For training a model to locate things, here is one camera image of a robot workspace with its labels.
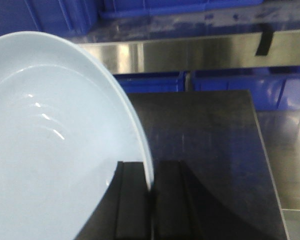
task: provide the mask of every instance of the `stainless steel counter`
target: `stainless steel counter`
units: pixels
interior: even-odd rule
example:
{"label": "stainless steel counter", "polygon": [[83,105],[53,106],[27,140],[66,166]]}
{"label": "stainless steel counter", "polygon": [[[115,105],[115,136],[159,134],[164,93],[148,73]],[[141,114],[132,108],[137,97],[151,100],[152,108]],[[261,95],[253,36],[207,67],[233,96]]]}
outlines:
{"label": "stainless steel counter", "polygon": [[300,240],[300,111],[257,113],[291,240]]}

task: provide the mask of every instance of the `blue plastic crate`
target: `blue plastic crate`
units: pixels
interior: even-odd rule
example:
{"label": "blue plastic crate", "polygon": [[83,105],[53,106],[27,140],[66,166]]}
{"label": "blue plastic crate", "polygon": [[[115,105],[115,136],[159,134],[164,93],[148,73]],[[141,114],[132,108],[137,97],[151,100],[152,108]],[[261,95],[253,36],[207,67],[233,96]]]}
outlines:
{"label": "blue plastic crate", "polygon": [[97,13],[96,0],[0,0],[0,36],[18,31],[84,35]]}
{"label": "blue plastic crate", "polygon": [[189,13],[249,6],[264,0],[104,0],[103,19]]}
{"label": "blue plastic crate", "polygon": [[256,110],[300,110],[300,67],[195,71],[195,91],[249,90]]}
{"label": "blue plastic crate", "polygon": [[183,92],[185,72],[136,73],[114,75],[126,93]]}

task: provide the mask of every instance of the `stainless steel panel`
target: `stainless steel panel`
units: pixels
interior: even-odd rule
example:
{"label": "stainless steel panel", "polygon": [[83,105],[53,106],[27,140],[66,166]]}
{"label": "stainless steel panel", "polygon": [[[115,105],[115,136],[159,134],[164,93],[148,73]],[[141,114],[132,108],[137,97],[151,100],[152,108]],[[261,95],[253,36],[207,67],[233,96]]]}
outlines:
{"label": "stainless steel panel", "polygon": [[300,111],[259,112],[258,119],[281,206],[300,211]]}
{"label": "stainless steel panel", "polygon": [[300,211],[284,210],[283,214],[290,240],[300,240]]}
{"label": "stainless steel panel", "polygon": [[113,74],[300,65],[300,30],[279,31],[267,56],[256,56],[261,33],[84,43]]}

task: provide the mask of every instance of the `metal surface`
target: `metal surface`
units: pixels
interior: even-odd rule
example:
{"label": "metal surface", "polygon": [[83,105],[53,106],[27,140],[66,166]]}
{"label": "metal surface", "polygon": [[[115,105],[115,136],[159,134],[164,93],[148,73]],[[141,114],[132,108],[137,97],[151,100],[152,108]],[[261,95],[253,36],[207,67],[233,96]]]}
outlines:
{"label": "metal surface", "polygon": [[288,227],[290,240],[300,240],[300,211],[283,211],[286,225]]}
{"label": "metal surface", "polygon": [[[202,187],[223,206],[223,210],[205,206],[208,199],[194,205],[209,239],[287,239],[247,91],[130,94],[129,98],[154,164],[184,161],[200,182],[196,194]],[[229,213],[235,217],[226,217]]]}
{"label": "metal surface", "polygon": [[173,15],[100,20],[77,44],[147,41],[260,32],[259,24],[274,31],[300,30],[300,0],[270,0],[248,7],[232,7]]}
{"label": "metal surface", "polygon": [[259,112],[281,205],[300,211],[300,111]]}
{"label": "metal surface", "polygon": [[113,74],[300,65],[300,30],[274,33],[256,56],[261,33],[81,44]]}

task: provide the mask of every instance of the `black strap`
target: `black strap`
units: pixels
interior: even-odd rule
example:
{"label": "black strap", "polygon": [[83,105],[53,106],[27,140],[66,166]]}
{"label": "black strap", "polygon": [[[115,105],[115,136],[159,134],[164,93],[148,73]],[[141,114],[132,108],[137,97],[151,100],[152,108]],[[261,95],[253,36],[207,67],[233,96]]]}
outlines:
{"label": "black strap", "polygon": [[268,23],[259,24],[262,35],[259,43],[259,47],[255,53],[256,56],[267,56],[271,47],[272,40],[274,38],[274,30]]}

